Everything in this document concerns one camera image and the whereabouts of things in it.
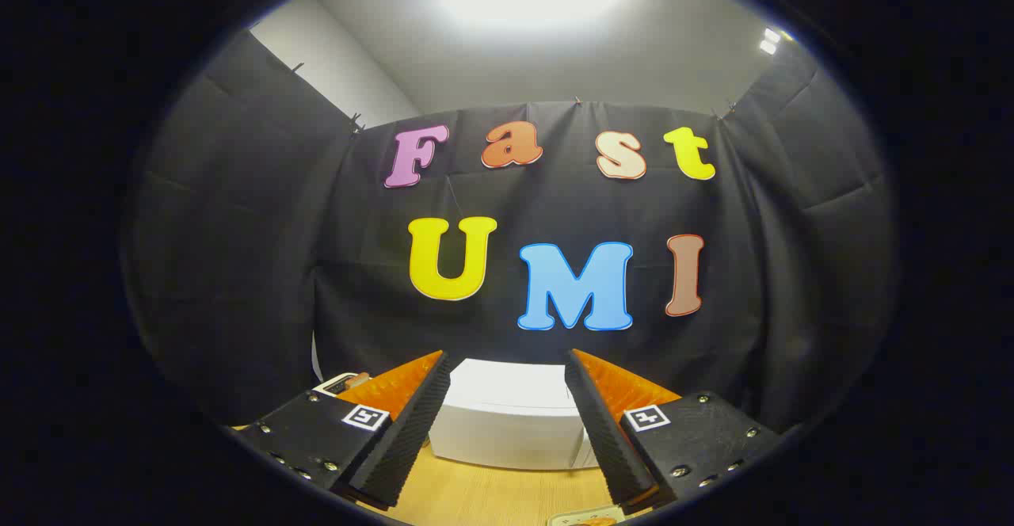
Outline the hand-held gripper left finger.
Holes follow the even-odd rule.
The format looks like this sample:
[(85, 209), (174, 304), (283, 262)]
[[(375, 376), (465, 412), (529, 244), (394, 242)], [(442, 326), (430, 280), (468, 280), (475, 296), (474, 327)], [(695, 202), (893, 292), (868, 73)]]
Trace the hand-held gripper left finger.
[(338, 497), (399, 504), (452, 384), (452, 357), (428, 353), (380, 375), (337, 375), (232, 435), (251, 453)]

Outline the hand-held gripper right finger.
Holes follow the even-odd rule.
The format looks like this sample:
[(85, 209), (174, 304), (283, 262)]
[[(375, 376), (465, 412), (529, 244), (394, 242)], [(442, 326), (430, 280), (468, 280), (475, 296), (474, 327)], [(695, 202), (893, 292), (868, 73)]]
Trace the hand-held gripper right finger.
[(678, 394), (570, 349), (565, 382), (627, 514), (695, 504), (760, 465), (783, 437), (713, 391)]

